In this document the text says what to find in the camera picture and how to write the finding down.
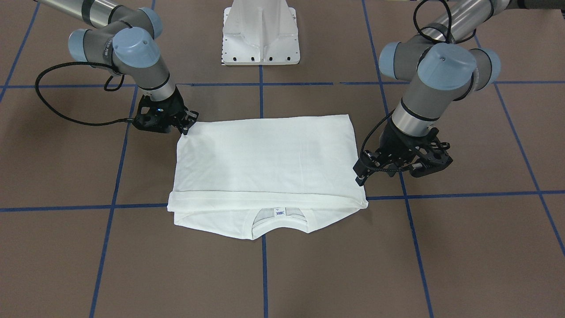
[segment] blue cap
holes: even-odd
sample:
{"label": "blue cap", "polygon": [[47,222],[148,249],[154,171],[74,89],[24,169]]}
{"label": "blue cap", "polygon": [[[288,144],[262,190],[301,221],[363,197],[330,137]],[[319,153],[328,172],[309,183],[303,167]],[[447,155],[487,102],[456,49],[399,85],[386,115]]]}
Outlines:
{"label": "blue cap", "polygon": [[114,53],[126,65],[146,68],[157,63],[161,52],[149,32],[143,28],[126,28],[114,36]]}
{"label": "blue cap", "polygon": [[394,74],[394,55],[400,42],[392,42],[385,45],[379,56],[379,69],[384,75],[397,79]]}
{"label": "blue cap", "polygon": [[77,62],[87,62],[86,55],[84,54],[84,35],[87,31],[86,29],[78,29],[69,36],[69,52]]}
{"label": "blue cap", "polygon": [[141,11],[145,12],[151,24],[153,25],[153,38],[158,38],[161,33],[163,33],[163,23],[161,22],[161,18],[159,15],[149,8],[140,8]]}
{"label": "blue cap", "polygon": [[479,50],[486,53],[488,55],[489,59],[490,59],[490,66],[491,66],[492,70],[490,72],[489,82],[486,84],[486,85],[488,85],[488,84],[496,81],[498,79],[498,76],[500,75],[500,70],[502,68],[501,63],[500,63],[500,57],[498,57],[498,54],[496,54],[496,52],[491,50],[491,49],[482,49],[481,48]]}
{"label": "blue cap", "polygon": [[469,82],[477,60],[456,44],[435,44],[418,65],[418,76],[427,86],[451,91]]}

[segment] white plastic bracket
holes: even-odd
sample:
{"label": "white plastic bracket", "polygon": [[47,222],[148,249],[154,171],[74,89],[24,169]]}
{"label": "white plastic bracket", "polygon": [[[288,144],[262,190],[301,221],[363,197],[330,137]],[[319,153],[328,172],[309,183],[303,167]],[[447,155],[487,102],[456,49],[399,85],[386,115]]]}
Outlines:
{"label": "white plastic bracket", "polygon": [[299,61],[296,10],[286,0],[234,0],[224,10],[222,64],[290,65]]}

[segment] white fabric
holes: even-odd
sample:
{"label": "white fabric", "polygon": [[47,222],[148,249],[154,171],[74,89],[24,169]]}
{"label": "white fabric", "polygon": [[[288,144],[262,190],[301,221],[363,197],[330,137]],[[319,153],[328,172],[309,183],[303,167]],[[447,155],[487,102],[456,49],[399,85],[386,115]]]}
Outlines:
{"label": "white fabric", "polygon": [[367,207],[347,115],[196,123],[177,145],[175,224],[240,239],[310,233]]}

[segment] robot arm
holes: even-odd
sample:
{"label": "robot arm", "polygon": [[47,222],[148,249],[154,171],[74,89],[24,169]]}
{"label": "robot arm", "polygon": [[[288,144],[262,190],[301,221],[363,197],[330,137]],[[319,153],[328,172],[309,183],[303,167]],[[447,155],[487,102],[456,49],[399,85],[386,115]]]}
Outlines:
{"label": "robot arm", "polygon": [[108,0],[38,1],[96,28],[74,31],[69,51],[79,62],[102,63],[112,66],[113,75],[133,77],[144,95],[133,121],[135,128],[167,133],[174,126],[188,133],[198,113],[185,107],[154,41],[163,29],[155,11],[132,10]]}
{"label": "robot arm", "polygon": [[565,1],[462,0],[451,8],[451,19],[444,14],[408,42],[384,47],[381,72],[410,85],[379,138],[379,148],[375,152],[362,149],[353,168],[360,186],[376,171],[392,177],[409,170],[413,177],[422,177],[452,163],[449,144],[439,141],[433,124],[452,101],[494,82],[501,69],[494,51],[467,50],[457,43],[482,22],[514,7],[564,8]]}

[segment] shirt label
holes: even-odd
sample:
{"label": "shirt label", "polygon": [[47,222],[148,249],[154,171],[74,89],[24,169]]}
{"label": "shirt label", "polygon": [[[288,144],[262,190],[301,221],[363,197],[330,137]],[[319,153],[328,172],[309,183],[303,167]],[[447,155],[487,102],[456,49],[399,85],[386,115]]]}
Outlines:
{"label": "shirt label", "polygon": [[275,208],[275,217],[286,216],[286,208]]}

